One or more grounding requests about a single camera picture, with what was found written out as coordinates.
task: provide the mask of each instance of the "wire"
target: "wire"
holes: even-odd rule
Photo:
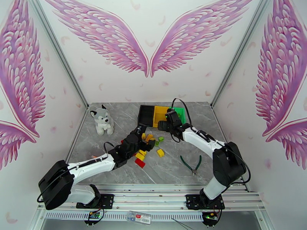
[[[192,129],[192,121],[191,121],[191,117],[190,117],[190,114],[189,114],[188,107],[186,106],[185,102],[183,102],[183,100],[181,100],[181,99],[179,99],[179,98],[175,98],[175,99],[173,99],[173,102],[172,102],[172,108],[173,108],[173,106],[174,106],[174,102],[175,102],[175,100],[180,100],[180,101],[181,101],[181,103],[184,105],[185,110],[186,110],[187,115],[188,115],[188,119],[189,119],[190,127],[191,127],[191,129]]]
[[[172,219],[172,220],[174,220],[176,223],[180,224],[180,225],[181,225],[181,227],[183,227],[183,228],[185,228],[185,229],[187,229],[187,230],[189,230],[188,228],[190,228],[190,229],[194,230],[194,229],[193,229],[193,228],[191,228],[190,226],[185,225],[184,223],[182,223],[182,222],[180,222],[180,221],[178,221],[178,220],[175,220],[174,218],[171,218],[171,219]]]
[[[176,143],[180,143],[180,139],[179,139],[179,141],[176,141],[176,140],[174,139],[174,137],[173,137],[173,134],[170,134],[170,136],[171,136],[171,138],[172,138]]]
[[[39,202],[39,203],[42,203],[42,202],[44,202],[44,200],[40,200],[40,198],[41,198],[41,196],[43,195],[43,193],[45,193],[46,192],[46,190],[57,180],[57,179],[59,179],[61,176],[63,176],[65,173],[67,173],[67,172],[69,172],[69,171],[71,171],[71,170],[73,170],[73,169],[75,169],[75,168],[77,168],[77,166],[74,166],[74,167],[72,167],[72,168],[70,168],[70,169],[68,169],[68,170],[66,170],[66,171],[64,171],[63,173],[61,173],[59,176],[57,176],[53,181],[51,181],[51,183],[42,191],[42,193],[38,196],[38,198],[37,198],[37,202]]]
[[[232,154],[234,154],[237,158],[239,158],[242,163],[245,165],[247,171],[248,171],[248,179],[246,181],[243,182],[233,182],[231,183],[231,185],[233,184],[246,184],[247,182],[249,182],[251,180],[251,170],[249,169],[249,167],[247,166],[247,164],[245,163],[245,161],[243,159],[241,159],[240,156],[238,156],[236,153],[234,153],[232,150],[230,150],[229,148],[225,147],[224,145],[222,145],[221,143],[217,142],[217,144],[219,144],[220,146],[222,146],[223,148],[225,148],[226,150],[230,151]]]
[[[102,160],[105,160],[105,159],[107,159],[107,158],[109,157],[109,154],[108,154],[108,152],[107,152],[107,150],[106,150],[106,143],[109,144],[109,145],[111,145],[111,146],[113,146],[113,147],[114,147],[114,145],[113,145],[112,143],[110,143],[110,142],[105,142],[105,143],[103,144],[104,150],[105,150],[106,153],[107,153],[107,157],[104,157],[104,158],[101,158],[101,159],[95,158],[95,159],[90,160],[90,161],[95,161],[95,163],[97,163],[97,162],[100,162],[100,161],[102,161]],[[61,176],[63,176],[65,173],[67,173],[67,172],[69,172],[69,171],[71,171],[71,170],[73,170],[73,169],[75,169],[75,168],[77,168],[77,167],[83,167],[82,165],[88,164],[90,161],[87,161],[87,162],[85,162],[85,163],[83,163],[83,164],[79,164],[79,165],[77,165],[77,166],[74,166],[74,167],[72,167],[72,168],[70,168],[70,169],[64,171],[63,173],[61,173],[61,174],[60,174],[59,176],[57,176],[53,181],[51,181],[51,183],[42,191],[42,193],[38,196],[38,198],[37,198],[36,201],[37,201],[38,203],[44,202],[44,200],[40,200],[40,198],[42,197],[43,193],[45,193],[46,190],[47,190],[57,179],[59,179],[59,178],[60,178]]]

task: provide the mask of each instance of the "pliers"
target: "pliers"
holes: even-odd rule
[[[198,165],[196,166],[195,169],[192,169],[192,168],[184,161],[184,159],[182,158],[182,156],[180,156],[180,159],[181,159],[182,163],[184,163],[184,165],[185,165],[186,167],[188,167],[188,169],[190,169],[190,170],[192,171],[192,176],[194,176],[194,175],[197,176],[197,169],[199,168],[200,163],[201,163],[201,155],[199,156],[199,162],[198,162]]]

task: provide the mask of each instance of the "pink angel wings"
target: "pink angel wings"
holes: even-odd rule
[[[39,137],[35,124],[44,115],[43,68],[33,20],[25,0],[15,0],[0,34],[0,87],[21,127],[0,123],[0,169],[17,158],[25,141]]]
[[[257,115],[266,120],[263,136],[283,143],[286,156],[306,169],[306,119],[282,125],[306,79],[306,28],[289,0],[274,0],[262,40],[256,93]]]
[[[157,70],[172,71],[208,48],[241,19],[252,0],[220,0],[178,17],[148,63],[147,56],[119,16],[75,0],[46,0],[60,22],[119,68],[141,70],[153,77]]]

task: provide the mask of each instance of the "stuffed husky toy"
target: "stuffed husky toy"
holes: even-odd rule
[[[103,135],[104,131],[107,131],[108,135],[113,134],[114,132],[114,121],[111,118],[108,110],[104,105],[101,105],[101,108],[90,108],[91,116],[95,120],[97,134]]]

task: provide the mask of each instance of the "marble table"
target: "marble table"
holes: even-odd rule
[[[141,104],[170,106],[171,103],[104,103],[110,115],[115,121],[114,134],[106,133],[99,136],[96,132],[94,119],[88,114],[81,129],[77,143],[70,158],[70,162],[80,162],[91,159],[91,156],[104,154],[103,143],[106,141],[114,145],[120,143],[129,132],[137,126],[137,116]],[[221,131],[215,121],[212,110],[207,102],[186,103],[192,119],[192,124],[198,130],[202,129],[218,140],[223,141]],[[182,107],[181,103],[175,103],[175,107]],[[141,169],[134,162],[134,158],[127,164],[114,171],[101,173],[84,180],[83,184],[203,184],[206,185],[213,177],[212,160],[204,152],[193,145],[172,140],[169,133],[158,131],[157,128],[147,128],[146,134],[153,134],[155,138],[164,137],[159,147],[147,153],[144,162],[146,166]],[[157,149],[163,149],[165,156],[160,158]],[[202,155],[202,163],[198,169],[198,176],[192,177],[180,160],[180,155],[191,166],[196,167],[199,155]]]

